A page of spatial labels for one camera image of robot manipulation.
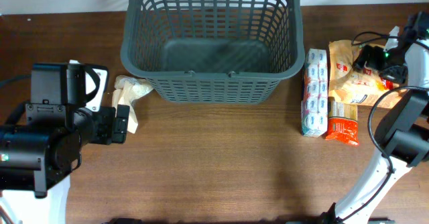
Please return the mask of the beige plastic bag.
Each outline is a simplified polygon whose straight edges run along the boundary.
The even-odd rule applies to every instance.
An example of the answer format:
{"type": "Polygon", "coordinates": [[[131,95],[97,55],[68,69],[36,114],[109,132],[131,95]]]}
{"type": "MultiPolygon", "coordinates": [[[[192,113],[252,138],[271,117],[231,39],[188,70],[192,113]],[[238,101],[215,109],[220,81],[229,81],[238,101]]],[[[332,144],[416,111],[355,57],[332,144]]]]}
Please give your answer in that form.
{"type": "Polygon", "coordinates": [[[130,76],[119,75],[115,79],[115,90],[112,96],[112,106],[117,108],[118,105],[129,106],[129,123],[127,130],[135,133],[138,127],[137,116],[133,103],[153,91],[149,82],[142,78],[133,78],[130,76]]]}

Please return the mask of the beige snack bag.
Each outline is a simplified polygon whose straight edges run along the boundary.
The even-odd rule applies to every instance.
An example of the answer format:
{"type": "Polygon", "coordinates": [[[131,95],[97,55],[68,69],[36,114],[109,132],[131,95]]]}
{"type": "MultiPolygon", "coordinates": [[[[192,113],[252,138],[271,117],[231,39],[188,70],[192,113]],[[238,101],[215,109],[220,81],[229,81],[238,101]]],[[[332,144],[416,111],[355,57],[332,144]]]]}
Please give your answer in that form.
{"type": "Polygon", "coordinates": [[[377,70],[364,67],[353,69],[362,48],[350,40],[339,40],[328,45],[330,73],[328,96],[339,103],[372,106],[382,94],[399,87],[397,83],[382,79],[377,70]]]}

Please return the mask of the spaghetti pack orange ends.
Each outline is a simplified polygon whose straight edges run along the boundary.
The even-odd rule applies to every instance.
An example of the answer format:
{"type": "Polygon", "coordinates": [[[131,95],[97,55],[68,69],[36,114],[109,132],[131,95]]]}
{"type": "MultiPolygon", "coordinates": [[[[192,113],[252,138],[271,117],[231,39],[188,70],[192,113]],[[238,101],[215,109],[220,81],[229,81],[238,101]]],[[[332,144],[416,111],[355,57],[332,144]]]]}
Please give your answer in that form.
{"type": "Polygon", "coordinates": [[[326,140],[336,140],[349,146],[358,146],[358,108],[328,98],[328,126],[326,140]]]}

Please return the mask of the tissue multipack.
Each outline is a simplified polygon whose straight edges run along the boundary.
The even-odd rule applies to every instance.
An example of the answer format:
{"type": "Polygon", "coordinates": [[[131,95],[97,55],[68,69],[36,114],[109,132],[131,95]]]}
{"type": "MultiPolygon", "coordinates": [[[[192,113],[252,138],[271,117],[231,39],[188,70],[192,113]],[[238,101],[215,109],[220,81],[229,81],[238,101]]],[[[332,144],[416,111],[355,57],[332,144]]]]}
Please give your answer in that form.
{"type": "Polygon", "coordinates": [[[302,135],[320,137],[328,125],[328,60],[326,50],[311,48],[304,63],[301,101],[302,135]]]}

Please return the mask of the grey plastic shopping basket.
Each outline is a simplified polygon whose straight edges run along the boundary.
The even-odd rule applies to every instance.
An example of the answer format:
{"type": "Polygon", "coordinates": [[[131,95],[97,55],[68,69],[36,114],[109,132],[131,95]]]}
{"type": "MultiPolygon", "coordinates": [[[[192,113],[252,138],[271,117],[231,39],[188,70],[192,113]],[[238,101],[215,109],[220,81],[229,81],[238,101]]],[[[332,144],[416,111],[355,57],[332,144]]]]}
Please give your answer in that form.
{"type": "Polygon", "coordinates": [[[129,0],[122,64],[167,101],[258,104],[304,60],[300,0],[129,0]]]}

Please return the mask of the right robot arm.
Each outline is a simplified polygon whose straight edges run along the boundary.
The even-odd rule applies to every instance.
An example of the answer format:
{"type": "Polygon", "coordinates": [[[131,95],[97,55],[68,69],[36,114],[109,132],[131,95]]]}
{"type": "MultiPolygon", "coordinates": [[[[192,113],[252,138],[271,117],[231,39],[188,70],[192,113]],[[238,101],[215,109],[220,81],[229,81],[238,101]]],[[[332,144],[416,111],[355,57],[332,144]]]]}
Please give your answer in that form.
{"type": "Polygon", "coordinates": [[[360,43],[353,69],[361,72],[370,66],[406,93],[376,129],[368,120],[375,153],[356,185],[321,214],[319,223],[367,223],[396,181],[428,161],[428,129],[415,124],[419,117],[428,116],[428,14],[421,11],[409,17],[400,36],[377,34],[376,38],[394,45],[383,50],[360,43]]]}

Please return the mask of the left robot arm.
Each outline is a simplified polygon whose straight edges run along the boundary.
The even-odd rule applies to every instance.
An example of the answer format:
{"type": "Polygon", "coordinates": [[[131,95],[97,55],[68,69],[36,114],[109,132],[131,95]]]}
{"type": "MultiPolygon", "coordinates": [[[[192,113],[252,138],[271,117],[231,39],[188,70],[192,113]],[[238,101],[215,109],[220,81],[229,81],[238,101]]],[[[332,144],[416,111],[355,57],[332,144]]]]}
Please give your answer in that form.
{"type": "Polygon", "coordinates": [[[123,144],[130,108],[101,105],[109,70],[37,63],[31,97],[1,126],[1,222],[64,223],[70,175],[87,144],[123,144]]]}

